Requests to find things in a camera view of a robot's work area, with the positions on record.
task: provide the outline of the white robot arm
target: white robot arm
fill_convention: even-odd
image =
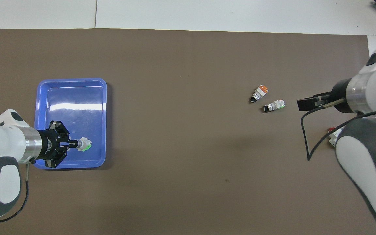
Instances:
[[[0,217],[17,202],[21,189],[18,164],[44,159],[55,168],[69,148],[85,149],[90,141],[70,140],[62,122],[52,121],[46,130],[36,130],[12,109],[0,115]]]
[[[341,103],[334,107],[342,113],[362,117],[376,111],[376,51],[352,79],[338,82],[331,92],[297,100],[297,104],[300,111],[311,113],[338,100]],[[376,115],[352,120],[343,128],[336,142],[336,156],[376,220]]]

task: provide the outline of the blue plastic bin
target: blue plastic bin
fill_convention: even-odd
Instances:
[[[37,87],[34,128],[44,130],[52,120],[61,121],[71,139],[86,137],[92,147],[70,149],[56,169],[94,168],[105,161],[107,85],[100,78],[50,79]],[[40,169],[44,160],[34,164]]]

